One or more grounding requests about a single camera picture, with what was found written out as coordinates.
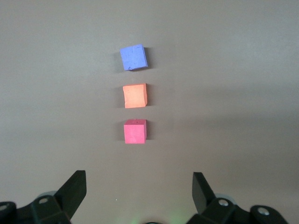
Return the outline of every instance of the pink cube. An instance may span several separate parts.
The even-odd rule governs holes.
[[[145,144],[146,120],[127,120],[123,126],[126,144]]]

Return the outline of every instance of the orange cube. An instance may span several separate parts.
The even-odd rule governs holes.
[[[145,107],[148,103],[146,83],[123,86],[125,108]]]

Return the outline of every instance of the block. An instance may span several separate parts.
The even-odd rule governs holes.
[[[127,120],[123,126],[126,144],[145,144],[146,140],[146,120]]]
[[[125,108],[145,107],[148,103],[146,83],[125,85],[122,89],[125,97]]]
[[[145,51],[142,44],[121,49],[121,58],[124,70],[134,70],[148,67]]]

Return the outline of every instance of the black plastic part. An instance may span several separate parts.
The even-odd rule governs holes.
[[[8,219],[16,211],[16,205],[13,202],[0,202],[0,220]]]
[[[19,209],[13,202],[1,202],[0,224],[70,224],[85,195],[86,174],[78,170],[54,196],[39,197]]]
[[[34,222],[37,224],[71,223],[53,196],[39,197],[31,203],[31,209]]]
[[[187,224],[288,224],[271,207],[256,205],[247,212],[228,199],[216,198],[202,173],[193,173],[192,196],[198,214]],[[267,212],[261,214],[259,208]]]
[[[186,224],[217,224],[217,223],[204,216],[195,214]]]
[[[228,205],[220,205],[219,201],[225,200]],[[213,220],[218,224],[231,223],[235,211],[235,205],[224,198],[214,199],[202,213],[202,216]]]
[[[86,195],[86,173],[77,170],[69,180],[56,192],[54,197],[61,210],[71,219]]]
[[[268,210],[269,214],[268,215],[261,214],[258,211],[259,208],[264,208]],[[282,217],[282,215],[278,211],[268,206],[255,205],[251,207],[250,212],[252,216],[260,224],[288,224],[287,221]]]
[[[199,214],[216,198],[202,173],[193,173],[192,197]]]

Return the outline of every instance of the cube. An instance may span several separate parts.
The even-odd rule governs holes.
[[[122,48],[121,58],[124,70],[134,70],[148,67],[144,47],[142,44]]]
[[[148,103],[146,83],[125,85],[122,89],[125,97],[125,108],[145,107]]]
[[[123,126],[126,144],[145,144],[146,140],[146,120],[127,120]]]

